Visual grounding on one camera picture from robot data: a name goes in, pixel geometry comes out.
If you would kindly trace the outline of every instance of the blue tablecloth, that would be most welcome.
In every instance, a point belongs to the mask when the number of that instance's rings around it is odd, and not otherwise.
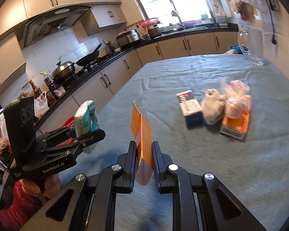
[[[62,181],[97,174],[127,152],[136,100],[163,153],[190,173],[215,174],[267,230],[278,230],[289,216],[289,81],[269,61],[255,66],[247,58],[205,55],[146,64],[98,115],[105,140],[62,172]],[[188,130],[179,108],[176,93],[191,89],[200,102],[208,88],[219,90],[222,78],[251,88],[244,141],[220,134],[220,123]],[[115,230],[172,230],[172,196],[158,194],[153,177],[145,187],[136,183],[131,195],[117,196]]]

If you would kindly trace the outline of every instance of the window pane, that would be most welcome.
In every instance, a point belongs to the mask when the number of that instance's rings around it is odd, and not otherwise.
[[[158,18],[162,24],[179,23],[177,17],[171,16],[174,7],[170,0],[140,0],[149,18]]]
[[[172,0],[182,22],[196,21],[201,23],[201,19],[207,17],[211,19],[211,14],[206,0]]]

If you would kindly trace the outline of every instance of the glass mug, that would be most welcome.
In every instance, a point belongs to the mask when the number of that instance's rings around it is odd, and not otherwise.
[[[245,29],[246,31],[239,31],[238,33],[239,47],[243,54],[250,56],[248,60],[250,63],[262,66],[264,64],[262,32],[251,26],[248,26]],[[248,51],[245,51],[241,44],[242,35],[247,35]]]

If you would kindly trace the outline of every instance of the red sleeve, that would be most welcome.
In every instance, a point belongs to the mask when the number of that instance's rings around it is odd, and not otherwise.
[[[19,181],[14,185],[13,194],[13,205],[0,210],[0,222],[6,231],[18,231],[42,207],[38,198],[23,191]]]

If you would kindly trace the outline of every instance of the silver bolt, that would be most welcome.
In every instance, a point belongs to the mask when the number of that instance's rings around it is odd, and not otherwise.
[[[75,179],[77,180],[77,181],[82,181],[82,180],[84,180],[86,178],[86,176],[84,175],[84,174],[78,174],[78,175],[76,175],[76,177],[75,177]]]
[[[214,175],[211,173],[206,173],[204,175],[204,178],[206,178],[207,180],[213,180],[214,179]]]
[[[114,170],[114,171],[118,171],[118,170],[120,170],[121,168],[122,168],[122,167],[121,167],[120,164],[114,164],[114,165],[111,167],[111,169]]]
[[[176,170],[178,170],[178,166],[176,165],[176,164],[170,164],[169,166],[168,166],[168,168],[170,169],[170,170],[172,170],[172,171],[176,171]]]

